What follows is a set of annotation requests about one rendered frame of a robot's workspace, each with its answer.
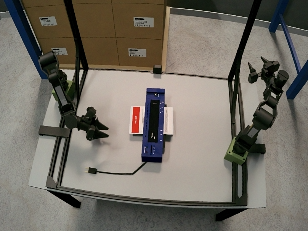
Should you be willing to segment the white laminating pouch with printed sheet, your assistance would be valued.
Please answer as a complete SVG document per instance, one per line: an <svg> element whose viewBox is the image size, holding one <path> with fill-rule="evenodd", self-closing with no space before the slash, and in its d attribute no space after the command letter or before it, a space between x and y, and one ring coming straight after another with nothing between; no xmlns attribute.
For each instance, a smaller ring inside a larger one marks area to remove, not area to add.
<svg viewBox="0 0 308 231"><path fill-rule="evenodd" d="M129 133L143 134L145 106L131 106ZM164 133L173 135L173 107L164 107Z"/></svg>

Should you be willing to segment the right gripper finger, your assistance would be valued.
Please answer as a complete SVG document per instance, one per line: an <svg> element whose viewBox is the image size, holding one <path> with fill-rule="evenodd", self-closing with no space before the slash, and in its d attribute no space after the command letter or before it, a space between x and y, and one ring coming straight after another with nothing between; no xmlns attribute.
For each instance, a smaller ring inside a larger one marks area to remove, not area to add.
<svg viewBox="0 0 308 231"><path fill-rule="evenodd" d="M102 123L99 122L98 117L96 119L95 127L98 128L98 130L108 130L109 128L103 125Z"/></svg>
<svg viewBox="0 0 308 231"><path fill-rule="evenodd" d="M98 130L98 128L96 127L96 130L95 130L95 133L94 133L92 140L99 139L99 138L107 138L107 137L109 137L108 134Z"/></svg>

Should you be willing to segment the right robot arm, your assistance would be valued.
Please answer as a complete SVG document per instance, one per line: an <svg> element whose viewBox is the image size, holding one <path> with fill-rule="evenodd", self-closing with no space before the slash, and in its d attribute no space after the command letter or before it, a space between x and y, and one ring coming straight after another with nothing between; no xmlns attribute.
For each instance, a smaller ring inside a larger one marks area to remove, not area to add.
<svg viewBox="0 0 308 231"><path fill-rule="evenodd" d="M75 102L65 93L69 82L67 83L66 81L67 75L65 72L59 70L59 61L57 59L56 52L52 50L39 56L38 62L42 72L44 72L43 69L48 69L50 72L50 74L47 74L46 72L44 73L47 75L48 80L52 84L57 95L59 104L58 108L61 118L64 118L65 120L66 127L69 129L76 128L79 116L74 115L74 113L77 108ZM86 111L87 113L82 115L81 119L90 124L91 119L96 114L97 110L95 110L94 107L88 107Z"/></svg>

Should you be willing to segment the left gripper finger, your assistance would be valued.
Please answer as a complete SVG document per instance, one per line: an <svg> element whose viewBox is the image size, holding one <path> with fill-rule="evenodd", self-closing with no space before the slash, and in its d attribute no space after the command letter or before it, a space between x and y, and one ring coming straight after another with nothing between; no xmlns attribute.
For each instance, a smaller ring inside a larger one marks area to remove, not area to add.
<svg viewBox="0 0 308 231"><path fill-rule="evenodd" d="M256 70L252 67L252 65L249 62L248 62L248 66L249 66L249 69L250 69L250 73L256 72Z"/></svg>
<svg viewBox="0 0 308 231"><path fill-rule="evenodd" d="M262 61L263 61L264 63L269 62L269 60L265 59L265 58L264 58L264 57L262 57L262 56L261 56L261 59L262 59Z"/></svg>

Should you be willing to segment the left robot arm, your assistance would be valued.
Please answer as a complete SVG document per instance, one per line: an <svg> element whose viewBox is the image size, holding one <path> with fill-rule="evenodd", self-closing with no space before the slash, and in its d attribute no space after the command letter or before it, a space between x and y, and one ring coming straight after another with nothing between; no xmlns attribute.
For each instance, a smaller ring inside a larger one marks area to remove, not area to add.
<svg viewBox="0 0 308 231"><path fill-rule="evenodd" d="M274 64L270 61L264 63L261 72L267 79L270 79L271 75L275 76ZM245 152L249 152L255 144L259 131L267 130L272 127L278 115L277 105L279 99L284 92L282 87L288 79L288 73L284 70L279 70L274 80L267 85L263 92L263 99L266 101L262 101L254 112L254 118L252 120L253 124L251 126L248 125L245 130L243 129L240 131L235 138L235 143L232 150L233 153L243 157ZM273 109L273 115L262 108L265 104Z"/></svg>

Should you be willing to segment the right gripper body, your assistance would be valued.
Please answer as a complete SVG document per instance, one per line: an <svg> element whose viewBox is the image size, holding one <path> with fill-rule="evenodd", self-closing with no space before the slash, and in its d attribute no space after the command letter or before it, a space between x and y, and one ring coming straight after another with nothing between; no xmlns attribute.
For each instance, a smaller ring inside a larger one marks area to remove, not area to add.
<svg viewBox="0 0 308 231"><path fill-rule="evenodd" d="M84 121L83 119L81 119L81 118L82 118L82 116L79 117L78 123L77 123L77 127L76 127L76 128L78 129L78 131L79 131L79 130L86 131L86 133L87 133L86 139L89 140L89 141L91 141L92 138L93 138L93 136L94 136L95 130L96 130L96 128L95 128L96 115L94 115L94 116L92 117L92 119L91 119L92 121L91 121L90 124L87 123L87 122L85 122L85 121Z"/></svg>

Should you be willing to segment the blue laminator with black power cord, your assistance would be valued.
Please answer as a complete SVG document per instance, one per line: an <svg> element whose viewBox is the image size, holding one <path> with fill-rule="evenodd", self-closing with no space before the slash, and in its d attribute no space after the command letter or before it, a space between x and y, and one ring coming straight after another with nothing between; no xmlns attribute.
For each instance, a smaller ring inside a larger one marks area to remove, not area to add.
<svg viewBox="0 0 308 231"><path fill-rule="evenodd" d="M144 126L143 126L143 141L142 141L142 162L162 162L162 150L165 148L165 134L164 132L164 107L165 104L165 89L163 88L147 88L146 102L144 112ZM110 173L96 171L96 168L88 168L88 173L96 174L121 174L133 175L145 163L137 168L133 173Z"/></svg>

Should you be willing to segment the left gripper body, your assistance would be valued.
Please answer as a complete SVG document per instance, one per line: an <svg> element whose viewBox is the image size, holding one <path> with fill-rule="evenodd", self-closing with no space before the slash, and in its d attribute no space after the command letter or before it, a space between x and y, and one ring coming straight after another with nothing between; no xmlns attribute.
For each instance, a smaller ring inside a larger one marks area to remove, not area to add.
<svg viewBox="0 0 308 231"><path fill-rule="evenodd" d="M279 62L275 61L273 62L273 64L274 64L274 72L278 71L280 66ZM256 82L259 77L261 77L261 80L264 80L266 86L269 85L269 83L272 82L275 78L275 76L271 75L270 79L267 79L261 72L260 73L252 72L249 74L248 82L252 84Z"/></svg>

